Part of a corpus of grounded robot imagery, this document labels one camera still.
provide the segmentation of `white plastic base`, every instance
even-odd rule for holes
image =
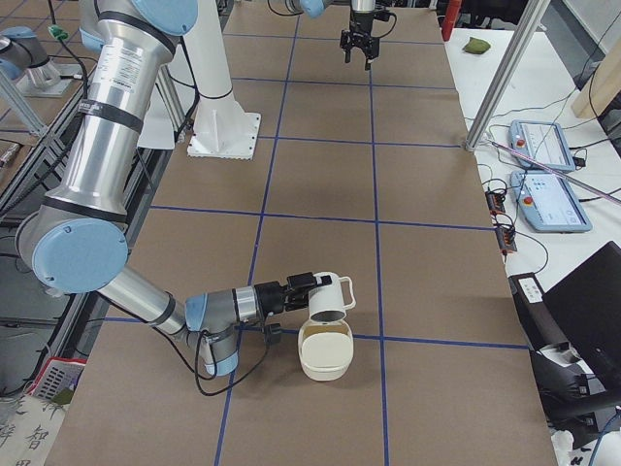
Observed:
[[[72,64],[58,64],[54,63],[58,71],[62,76],[74,76],[81,75],[82,69],[80,65],[72,65]],[[76,80],[60,80],[59,83],[48,87],[47,89],[39,89],[32,85],[27,76],[23,76],[17,82],[17,89],[24,97],[62,97],[63,94],[69,88],[71,83],[74,83]]]
[[[247,114],[233,95],[213,105],[201,102],[194,135],[187,148],[193,157],[238,158],[250,160],[259,135],[261,116]]]

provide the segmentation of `red tube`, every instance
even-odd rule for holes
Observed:
[[[445,42],[450,39],[450,34],[453,32],[453,27],[455,27],[461,7],[462,0],[450,0],[448,7],[446,7],[446,17],[444,17],[442,22],[442,38]]]

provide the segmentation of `light blue device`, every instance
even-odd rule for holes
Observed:
[[[577,233],[593,228],[565,180],[542,170],[519,170],[511,173],[510,183],[519,210],[536,231]]]
[[[573,155],[559,123],[516,119],[508,130],[511,148],[559,172],[575,170]],[[524,168],[532,168],[518,159]]]

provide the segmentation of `computer monitor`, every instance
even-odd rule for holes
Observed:
[[[604,387],[621,388],[621,249],[605,244],[543,302]]]

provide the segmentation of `white cup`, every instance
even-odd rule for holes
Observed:
[[[353,283],[350,277],[339,277],[332,272],[314,274],[315,277],[330,276],[332,283],[314,288],[309,292],[310,319],[315,322],[336,322],[347,316],[347,312],[356,306],[353,296]],[[341,283],[349,282],[351,303],[345,304]]]

